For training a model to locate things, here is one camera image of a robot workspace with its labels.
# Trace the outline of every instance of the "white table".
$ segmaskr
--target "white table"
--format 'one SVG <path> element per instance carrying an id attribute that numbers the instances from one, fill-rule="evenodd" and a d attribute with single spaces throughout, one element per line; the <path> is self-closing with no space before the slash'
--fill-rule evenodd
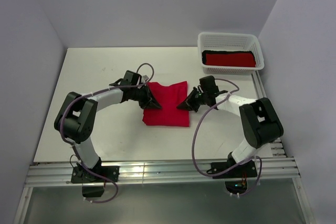
<path id="1" fill-rule="evenodd" d="M 72 149 L 54 130 L 54 120 L 66 97 L 75 91 L 89 93 L 106 88 L 149 62 L 155 69 L 153 81 L 168 86 L 188 81 L 188 92 L 205 76 L 194 47 L 170 48 L 70 48 L 68 49 L 54 96 L 49 108 L 34 162 L 67 162 Z M 149 67 L 141 74 L 150 76 Z M 251 76 L 217 76 L 229 79 L 240 87 L 237 95 L 257 98 Z M 219 82 L 221 89 L 232 90 Z M 191 142 L 196 125 L 207 109 L 190 112 L 190 127 L 150 127 L 142 122 L 143 111 L 137 102 L 129 101 L 100 111 L 91 135 L 93 145 L 103 161 L 163 161 L 191 159 Z M 225 111 L 213 111 L 204 120 L 196 141 L 197 159 L 226 158 L 244 137 L 240 118 Z M 261 157 L 272 157 L 269 144 Z"/>

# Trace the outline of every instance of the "gray wall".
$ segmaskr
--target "gray wall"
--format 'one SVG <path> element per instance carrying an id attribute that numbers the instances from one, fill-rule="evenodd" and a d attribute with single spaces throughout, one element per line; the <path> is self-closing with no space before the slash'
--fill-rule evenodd
<path id="1" fill-rule="evenodd" d="M 0 6 L 0 222 L 12 223 L 64 48 L 36 0 Z"/>
<path id="2" fill-rule="evenodd" d="M 336 2 L 278 0 L 259 36 L 263 82 L 318 223 L 336 221 Z"/>
<path id="3" fill-rule="evenodd" d="M 205 30 L 259 35 L 276 0 L 39 0 L 67 47 L 195 46 Z"/>

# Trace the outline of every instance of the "red fabric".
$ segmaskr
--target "red fabric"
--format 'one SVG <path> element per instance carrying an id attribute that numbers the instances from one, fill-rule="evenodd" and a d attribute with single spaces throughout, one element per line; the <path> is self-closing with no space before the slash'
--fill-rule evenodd
<path id="1" fill-rule="evenodd" d="M 157 82 L 149 82 L 148 86 L 162 109 L 145 109 L 142 121 L 148 126 L 189 127 L 189 111 L 176 108 L 187 97 L 187 82 L 168 87 Z"/>
<path id="2" fill-rule="evenodd" d="M 251 52 L 233 52 L 232 54 L 206 54 L 206 65 L 226 66 L 226 67 L 252 67 L 256 66 L 256 61 Z"/>

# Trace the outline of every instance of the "laundry basket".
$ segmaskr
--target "laundry basket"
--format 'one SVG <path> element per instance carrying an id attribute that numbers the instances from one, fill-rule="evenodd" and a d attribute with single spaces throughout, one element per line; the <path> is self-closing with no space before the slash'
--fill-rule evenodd
<path id="1" fill-rule="evenodd" d="M 256 36 L 251 34 L 200 33 L 197 40 L 198 56 L 204 73 L 211 74 L 250 74 L 264 68 L 264 58 Z M 212 51 L 252 51 L 256 66 L 222 67 L 207 66 L 202 62 L 202 52 Z"/>

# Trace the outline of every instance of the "purple cable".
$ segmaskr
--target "purple cable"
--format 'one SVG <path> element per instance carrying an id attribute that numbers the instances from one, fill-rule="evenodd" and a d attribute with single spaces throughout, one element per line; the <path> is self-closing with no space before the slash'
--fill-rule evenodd
<path id="1" fill-rule="evenodd" d="M 138 67 L 138 69 L 137 69 L 136 72 L 138 72 L 138 71 L 140 70 L 140 68 L 141 68 L 142 66 L 144 66 L 144 65 L 147 65 L 147 66 L 149 66 L 149 67 L 152 69 L 152 75 L 151 75 L 151 77 L 150 77 L 147 81 L 145 81 L 144 83 L 141 83 L 141 84 L 138 84 L 138 85 L 132 85 L 132 86 L 116 86 L 116 87 L 111 87 L 111 88 L 109 88 L 109 89 L 102 89 L 102 90 L 99 90 L 99 91 L 94 92 L 93 94 L 86 94 L 86 95 L 82 95 L 82 96 L 80 96 L 80 97 L 77 97 L 76 99 L 74 99 L 74 100 L 67 106 L 67 108 L 65 109 L 65 112 L 64 112 L 64 114 L 63 114 L 63 116 L 62 116 L 62 118 L 61 118 L 60 127 L 59 127 L 59 133 L 60 133 L 61 138 L 62 138 L 62 140 L 63 140 L 64 142 L 66 142 L 66 143 L 72 145 L 73 152 L 75 153 L 75 155 L 76 155 L 76 157 L 77 157 L 78 160 L 81 160 L 81 158 L 80 158 L 80 155 L 79 155 L 78 151 L 76 150 L 76 147 L 74 146 L 74 144 L 73 144 L 72 142 L 68 141 L 68 140 L 66 139 L 65 135 L 64 135 L 64 121 L 65 121 L 65 118 L 66 118 L 66 116 L 68 115 L 68 113 L 69 113 L 71 107 L 72 107 L 76 102 L 78 102 L 78 101 L 81 100 L 81 99 L 88 98 L 88 97 L 92 97 L 92 96 L 94 96 L 94 95 L 101 94 L 101 93 L 104 93 L 104 92 L 107 92 L 107 91 L 110 91 L 110 90 L 113 90 L 113 89 L 119 89 L 119 88 L 138 88 L 138 87 L 141 87 L 141 86 L 145 85 L 147 82 L 150 82 L 150 81 L 153 79 L 153 77 L 154 77 L 154 68 L 153 68 L 153 66 L 152 66 L 151 64 L 149 64 L 149 63 L 143 63 L 143 64 L 141 64 L 141 65 Z M 118 191 L 119 191 L 119 188 L 118 188 L 118 185 L 117 185 L 114 181 L 112 181 L 112 180 L 110 180 L 109 178 L 106 178 L 106 177 L 104 177 L 104 176 L 101 176 L 101 175 L 99 175 L 99 174 L 97 174 L 97 173 L 92 172 L 92 171 L 91 171 L 91 170 L 84 164 L 83 161 L 82 161 L 80 164 L 81 164 L 81 166 L 82 166 L 82 167 L 83 167 L 89 174 L 91 174 L 91 175 L 93 175 L 93 176 L 96 176 L 96 177 L 98 177 L 98 178 L 104 179 L 104 180 L 107 181 L 107 182 L 112 183 L 112 184 L 115 186 L 115 188 L 116 188 L 116 189 L 115 189 L 116 191 L 115 191 L 114 195 L 113 195 L 111 198 L 109 198 L 109 199 L 106 199 L 106 200 L 90 200 L 90 199 L 87 199 L 87 198 L 86 198 L 87 201 L 89 201 L 89 202 L 91 202 L 91 203 L 98 203 L 98 204 L 99 204 L 99 203 L 106 203 L 106 202 L 109 202 L 109 201 L 113 200 L 113 199 L 117 196 Z"/>
<path id="2" fill-rule="evenodd" d="M 233 91 L 231 91 L 231 92 L 229 92 L 229 93 L 227 94 L 227 96 L 226 96 L 222 101 L 217 102 L 215 105 L 211 106 L 211 107 L 210 107 L 210 108 L 209 108 L 209 109 L 202 115 L 202 117 L 201 117 L 201 119 L 200 119 L 200 121 L 198 122 L 198 125 L 197 125 L 197 127 L 196 127 L 196 130 L 195 130 L 195 133 L 194 133 L 194 137 L 193 137 L 193 143 L 192 143 L 192 147 L 191 147 L 191 156 L 192 156 L 193 164 L 194 164 L 196 170 L 197 170 L 200 174 L 202 174 L 203 176 L 206 176 L 206 177 L 216 177 L 216 176 L 223 175 L 223 174 L 229 172 L 230 170 L 236 168 L 238 165 L 241 165 L 241 164 L 243 164 L 243 163 L 245 163 L 245 162 L 248 162 L 248 161 L 250 161 L 252 158 L 254 158 L 254 157 L 248 157 L 248 158 L 246 158 L 246 159 L 244 159 L 244 160 L 238 162 L 237 164 L 235 164 L 235 165 L 229 167 L 228 169 L 226 169 L 226 170 L 224 170 L 224 171 L 222 171 L 222 172 L 220 172 L 220 173 L 216 173 L 216 174 L 208 174 L 208 173 L 204 173 L 204 172 L 202 172 L 202 171 L 200 170 L 200 168 L 198 167 L 198 165 L 197 165 L 197 163 L 196 163 L 196 158 L 195 158 L 195 143 L 196 143 L 196 137 L 197 137 L 198 131 L 199 131 L 199 129 L 200 129 L 201 123 L 203 122 L 204 118 L 206 117 L 206 115 L 208 115 L 208 113 L 209 113 L 211 110 L 213 110 L 214 108 L 216 108 L 216 107 L 219 106 L 220 104 L 226 102 L 226 101 L 229 99 L 229 97 L 230 97 L 231 94 L 233 94 L 234 92 L 237 92 L 237 91 L 240 90 L 240 88 L 239 88 L 235 83 L 233 83 L 233 82 L 231 82 L 231 81 L 229 81 L 229 80 L 219 79 L 219 78 L 216 78 L 215 80 L 226 81 L 226 82 L 232 84 L 233 86 L 235 86 L 236 89 L 233 90 Z M 251 190 L 253 190 L 253 189 L 257 186 L 257 184 L 258 184 L 258 182 L 259 182 L 259 179 L 260 179 L 260 176 L 261 176 L 261 168 L 262 168 L 262 166 L 263 166 L 263 162 L 262 162 L 262 160 L 261 160 L 261 158 L 260 158 L 259 156 L 255 156 L 255 157 L 256 157 L 257 159 L 260 160 L 259 174 L 258 174 L 258 177 L 257 177 L 257 179 L 256 179 L 256 183 L 255 183 L 251 188 L 247 189 L 244 193 L 240 194 L 241 196 L 242 196 L 242 195 L 245 195 L 245 194 L 249 193 Z"/>

